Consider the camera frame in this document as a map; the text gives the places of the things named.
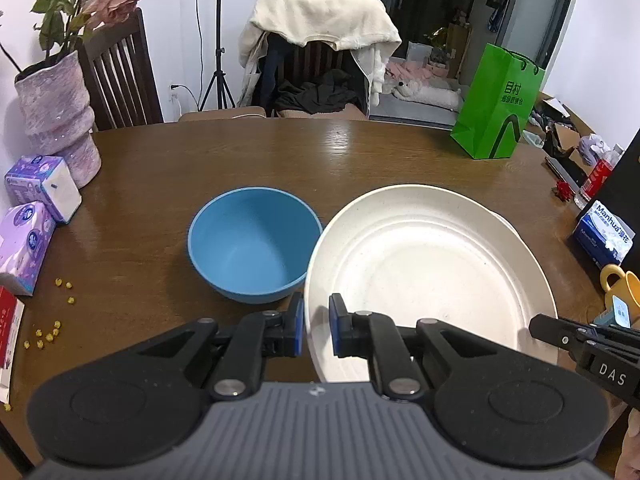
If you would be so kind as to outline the person's right hand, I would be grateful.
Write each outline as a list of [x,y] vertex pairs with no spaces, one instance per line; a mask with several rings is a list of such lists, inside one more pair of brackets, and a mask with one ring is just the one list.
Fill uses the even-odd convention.
[[640,474],[640,436],[639,413],[632,411],[628,419],[628,428],[623,440],[620,458],[618,459],[615,480],[639,480]]

